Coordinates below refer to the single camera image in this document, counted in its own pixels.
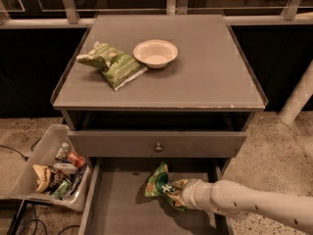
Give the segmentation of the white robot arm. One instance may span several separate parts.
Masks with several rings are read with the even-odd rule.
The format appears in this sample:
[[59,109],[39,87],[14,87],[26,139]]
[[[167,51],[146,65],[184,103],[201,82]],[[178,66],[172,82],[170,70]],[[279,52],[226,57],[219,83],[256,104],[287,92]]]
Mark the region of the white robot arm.
[[232,218],[250,213],[313,232],[313,68],[306,69],[279,113],[253,116],[247,141],[214,183],[191,179],[183,191],[192,209]]

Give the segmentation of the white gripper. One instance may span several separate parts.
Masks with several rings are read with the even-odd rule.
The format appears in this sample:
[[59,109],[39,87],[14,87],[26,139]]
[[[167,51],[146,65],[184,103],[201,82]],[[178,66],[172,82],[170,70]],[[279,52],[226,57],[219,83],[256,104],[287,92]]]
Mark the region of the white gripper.
[[188,207],[191,210],[214,212],[216,206],[211,201],[212,183],[200,179],[180,179],[174,181],[175,189],[182,189],[180,195],[171,195],[172,206],[178,210]]

